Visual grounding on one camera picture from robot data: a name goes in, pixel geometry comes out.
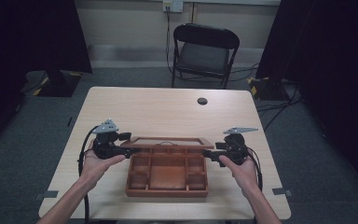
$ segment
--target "forearm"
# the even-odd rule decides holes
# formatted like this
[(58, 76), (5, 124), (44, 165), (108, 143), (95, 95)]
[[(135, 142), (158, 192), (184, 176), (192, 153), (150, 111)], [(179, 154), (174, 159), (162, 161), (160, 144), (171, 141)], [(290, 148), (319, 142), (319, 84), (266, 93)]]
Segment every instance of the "forearm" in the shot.
[(89, 188), (85, 182), (76, 181), (37, 223), (66, 223), (89, 192)]
[(266, 197), (257, 186), (248, 188), (246, 195), (258, 224), (281, 223)]

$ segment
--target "black chair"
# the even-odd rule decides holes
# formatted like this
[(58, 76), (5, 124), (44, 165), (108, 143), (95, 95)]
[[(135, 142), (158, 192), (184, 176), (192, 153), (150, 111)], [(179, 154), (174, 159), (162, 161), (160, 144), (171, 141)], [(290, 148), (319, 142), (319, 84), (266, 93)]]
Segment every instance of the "black chair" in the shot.
[(194, 23), (182, 24), (173, 31), (172, 88), (177, 70), (182, 73), (222, 79), (225, 89), (240, 40), (227, 29)]

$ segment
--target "white wall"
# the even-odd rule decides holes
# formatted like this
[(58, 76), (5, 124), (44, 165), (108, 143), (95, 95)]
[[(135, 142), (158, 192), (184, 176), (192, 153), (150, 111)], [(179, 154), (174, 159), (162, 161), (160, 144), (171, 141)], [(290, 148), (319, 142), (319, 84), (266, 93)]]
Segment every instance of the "white wall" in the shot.
[[(160, 1), (76, 0), (79, 19), (88, 45), (165, 48), (167, 15)], [(171, 13), (174, 27), (190, 22), (192, 3), (183, 13)], [(196, 23), (224, 27), (236, 33), (242, 49), (263, 49), (278, 6), (197, 3)]]

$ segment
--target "person's left hand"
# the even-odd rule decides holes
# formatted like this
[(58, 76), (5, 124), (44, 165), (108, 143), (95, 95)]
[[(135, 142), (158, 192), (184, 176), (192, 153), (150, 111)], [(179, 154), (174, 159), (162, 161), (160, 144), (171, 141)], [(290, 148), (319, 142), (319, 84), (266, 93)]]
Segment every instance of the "person's left hand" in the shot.
[(109, 169), (111, 165), (124, 161), (124, 155), (118, 155), (110, 159), (99, 159), (92, 150), (92, 142), (89, 144), (89, 149), (86, 151), (83, 171), (78, 181), (84, 181), (89, 190), (94, 189), (97, 182), (101, 179), (103, 174)]

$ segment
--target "wooden table top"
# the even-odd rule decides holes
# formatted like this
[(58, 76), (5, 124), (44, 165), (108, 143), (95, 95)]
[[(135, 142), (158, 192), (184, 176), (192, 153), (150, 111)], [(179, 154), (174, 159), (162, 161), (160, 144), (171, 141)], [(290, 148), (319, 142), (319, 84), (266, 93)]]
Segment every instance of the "wooden table top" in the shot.
[[(208, 100), (199, 105), (200, 97)], [(223, 131), (236, 127), (256, 127), (243, 133), (246, 145), (258, 155), (263, 173), (263, 192), (280, 219), (291, 211), (284, 194), (269, 144), (248, 91), (190, 90), (156, 88), (94, 87), (78, 115), (48, 190), (57, 198), (42, 202), (43, 216), (78, 179), (77, 159), (91, 128), (112, 119), (119, 133), (148, 137), (202, 137), (210, 143), (223, 142)], [(125, 193), (130, 160), (112, 166), (89, 193), (89, 216), (96, 219), (191, 220), (252, 219), (251, 206), (241, 194), (228, 168), (207, 160), (209, 194), (206, 198), (137, 198)], [(84, 217), (81, 203), (72, 218)]]

